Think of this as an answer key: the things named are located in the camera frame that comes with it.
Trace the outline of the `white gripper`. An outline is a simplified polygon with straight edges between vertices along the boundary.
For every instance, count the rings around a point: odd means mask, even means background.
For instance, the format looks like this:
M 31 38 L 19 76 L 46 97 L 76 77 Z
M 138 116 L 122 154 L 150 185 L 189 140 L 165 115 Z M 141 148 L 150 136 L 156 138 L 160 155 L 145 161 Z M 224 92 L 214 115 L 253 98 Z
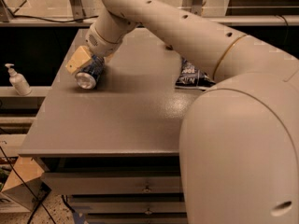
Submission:
M 105 57 L 105 63 L 109 63 L 114 56 L 112 53 L 119 48 L 123 38 L 136 26 L 136 22 L 117 17 L 103 7 L 85 35 L 88 47 L 79 46 L 75 50 L 65 66 L 67 72 L 75 75 L 80 69 L 89 65 L 92 61 L 92 54 Z

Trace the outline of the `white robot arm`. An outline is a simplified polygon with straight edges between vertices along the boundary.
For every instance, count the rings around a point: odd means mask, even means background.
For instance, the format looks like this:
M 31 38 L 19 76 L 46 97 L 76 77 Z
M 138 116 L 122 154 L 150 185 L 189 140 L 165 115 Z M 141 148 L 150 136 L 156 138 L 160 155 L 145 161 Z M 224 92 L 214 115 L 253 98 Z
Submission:
M 187 111 L 179 161 L 189 224 L 299 224 L 298 71 L 287 52 L 157 0 L 102 0 L 67 63 L 80 74 L 142 24 L 216 84 Z

